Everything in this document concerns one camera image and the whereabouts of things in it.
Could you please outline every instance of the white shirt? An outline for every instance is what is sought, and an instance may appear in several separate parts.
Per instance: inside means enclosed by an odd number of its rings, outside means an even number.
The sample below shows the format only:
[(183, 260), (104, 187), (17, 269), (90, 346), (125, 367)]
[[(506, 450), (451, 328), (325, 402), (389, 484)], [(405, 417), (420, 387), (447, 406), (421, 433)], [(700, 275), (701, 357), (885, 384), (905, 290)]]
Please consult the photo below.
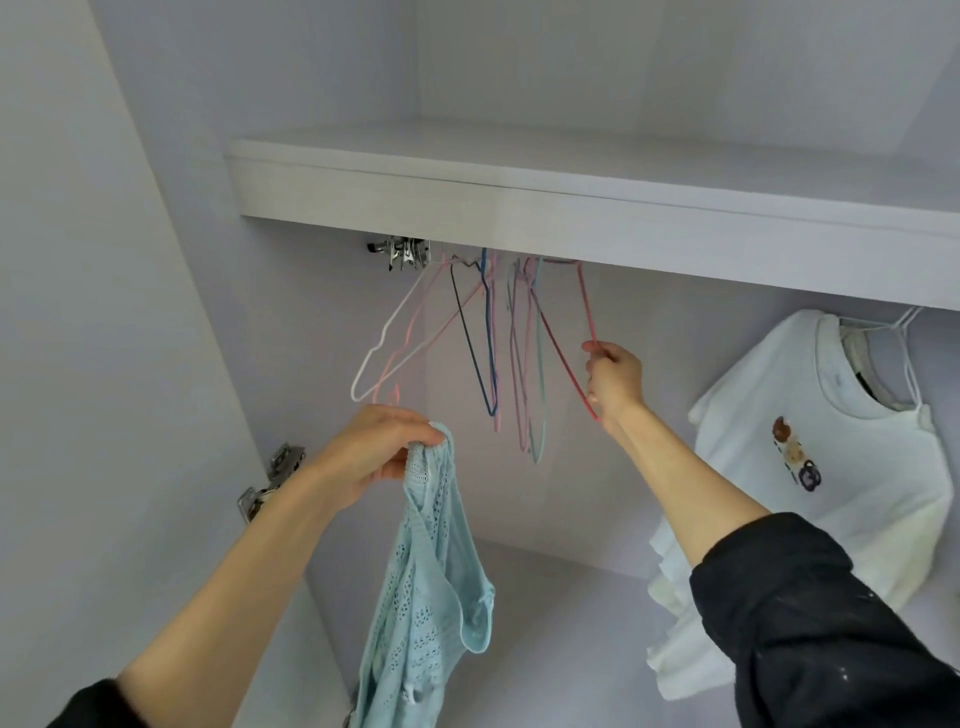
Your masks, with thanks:
[[(774, 512), (798, 513), (850, 554), (854, 573), (893, 609), (926, 579), (953, 485), (927, 405), (891, 409), (857, 380), (840, 321), (804, 310), (781, 322), (690, 410), (695, 450)], [(690, 593), (690, 565), (666, 520), (650, 594), (677, 616), (648, 651), (668, 700), (730, 683)]]

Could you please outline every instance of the person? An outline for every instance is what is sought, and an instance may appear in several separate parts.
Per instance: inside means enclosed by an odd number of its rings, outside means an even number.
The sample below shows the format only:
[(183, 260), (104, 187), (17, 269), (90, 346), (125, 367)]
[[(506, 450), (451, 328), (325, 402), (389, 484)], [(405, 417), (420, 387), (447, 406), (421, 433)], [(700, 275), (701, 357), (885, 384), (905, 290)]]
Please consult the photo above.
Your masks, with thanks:
[[(588, 398), (660, 501), (694, 567), (707, 633), (736, 665), (744, 728), (960, 725), (960, 677), (852, 575), (840, 545), (797, 515), (771, 514), (697, 457), (645, 405), (636, 357), (607, 342), (584, 350)], [(442, 439), (416, 412), (364, 407), (143, 653), (51, 725), (230, 726), (326, 526), (375, 480), (402, 478), (409, 443)]]

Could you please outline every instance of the light blue knit top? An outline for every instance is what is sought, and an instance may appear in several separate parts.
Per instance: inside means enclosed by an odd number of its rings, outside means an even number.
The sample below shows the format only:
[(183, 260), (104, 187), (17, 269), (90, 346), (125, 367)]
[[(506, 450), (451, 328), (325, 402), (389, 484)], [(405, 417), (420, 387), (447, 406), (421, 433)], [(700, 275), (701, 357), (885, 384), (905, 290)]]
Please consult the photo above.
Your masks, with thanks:
[(407, 502), (363, 662), (350, 728), (433, 728), (464, 652), (490, 643), (493, 586), (457, 491), (453, 437), (407, 457)]

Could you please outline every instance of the black sleeve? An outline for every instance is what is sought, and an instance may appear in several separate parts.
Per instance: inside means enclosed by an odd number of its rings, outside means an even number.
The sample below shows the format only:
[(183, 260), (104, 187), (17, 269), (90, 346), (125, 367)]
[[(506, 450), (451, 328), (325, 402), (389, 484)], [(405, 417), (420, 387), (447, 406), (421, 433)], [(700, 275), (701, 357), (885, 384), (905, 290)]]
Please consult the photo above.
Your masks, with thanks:
[(115, 680), (101, 680), (70, 698), (49, 728), (149, 728)]
[(960, 677), (800, 516), (734, 531), (690, 585), (707, 634), (736, 665), (744, 728), (960, 726)]

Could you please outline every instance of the closet door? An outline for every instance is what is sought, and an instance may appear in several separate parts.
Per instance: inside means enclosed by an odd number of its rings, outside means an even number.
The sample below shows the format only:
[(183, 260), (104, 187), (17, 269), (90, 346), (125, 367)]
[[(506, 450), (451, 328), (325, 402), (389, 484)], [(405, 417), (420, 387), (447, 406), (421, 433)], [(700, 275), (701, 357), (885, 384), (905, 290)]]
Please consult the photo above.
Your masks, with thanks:
[[(0, 6), (0, 89), (0, 705), (26, 726), (146, 646), (266, 478), (86, 2)], [(237, 724), (347, 703), (301, 584)]]

